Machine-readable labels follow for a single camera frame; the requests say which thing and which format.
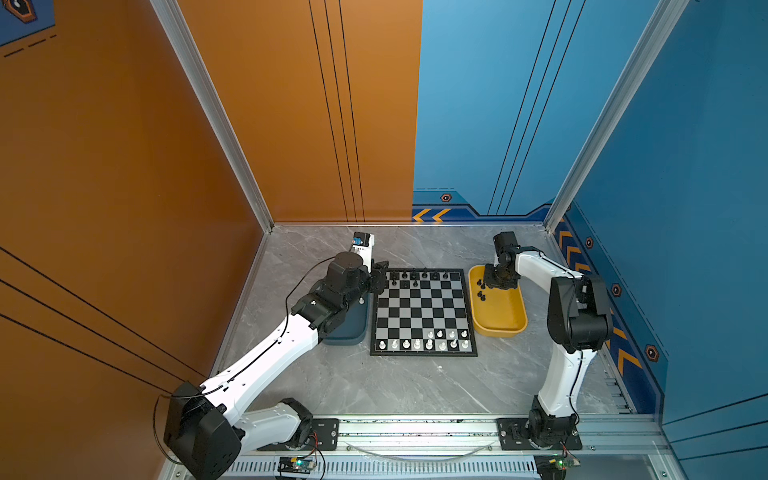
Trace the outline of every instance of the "black mounting plate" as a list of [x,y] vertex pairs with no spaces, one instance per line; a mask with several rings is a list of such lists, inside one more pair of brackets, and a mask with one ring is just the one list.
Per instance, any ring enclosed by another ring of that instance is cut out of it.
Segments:
[[265,445],[259,449],[260,452],[298,452],[298,451],[310,451],[315,446],[315,437],[312,433],[317,434],[317,446],[323,452],[330,452],[336,450],[336,440],[339,435],[339,419],[312,419],[312,431],[307,438],[304,446],[298,449],[289,449],[284,443],[273,443],[272,445]]
[[[496,419],[498,427],[498,440],[502,444],[502,450],[538,450],[546,452],[547,450],[560,450],[561,446],[553,445],[549,449],[537,449],[528,440],[528,432],[525,424],[528,423],[528,417],[517,417],[508,419]],[[565,448],[568,450],[581,450],[581,438],[578,432],[572,433],[565,439]]]

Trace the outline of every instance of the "marble floor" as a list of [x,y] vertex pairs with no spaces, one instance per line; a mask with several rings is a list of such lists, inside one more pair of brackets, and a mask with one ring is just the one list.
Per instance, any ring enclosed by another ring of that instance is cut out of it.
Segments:
[[[276,328],[285,295],[318,260],[347,250],[354,230],[376,235],[374,258],[392,267],[463,268],[492,261],[492,238],[513,230],[522,245],[562,261],[543,227],[276,227],[266,241],[253,289],[234,326],[224,365],[230,365]],[[313,271],[289,306],[326,268]],[[547,373],[552,341],[546,327],[548,296],[527,279],[521,288],[528,328],[510,339],[477,335],[476,358],[370,356],[369,337],[357,346],[318,345],[273,381],[251,409],[292,396],[311,412],[333,414],[527,414]],[[616,413],[611,370],[600,356],[587,371],[580,413]]]

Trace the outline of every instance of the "yellow plastic bin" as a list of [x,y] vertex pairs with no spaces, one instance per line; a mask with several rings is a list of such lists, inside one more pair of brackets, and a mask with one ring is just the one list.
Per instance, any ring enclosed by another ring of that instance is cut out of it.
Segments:
[[[500,336],[509,338],[528,327],[528,315],[520,287],[509,290],[498,288],[481,289],[485,265],[476,265],[469,271],[469,302],[472,307],[472,323],[475,331],[485,336]],[[485,295],[485,301],[480,300],[478,292]]]

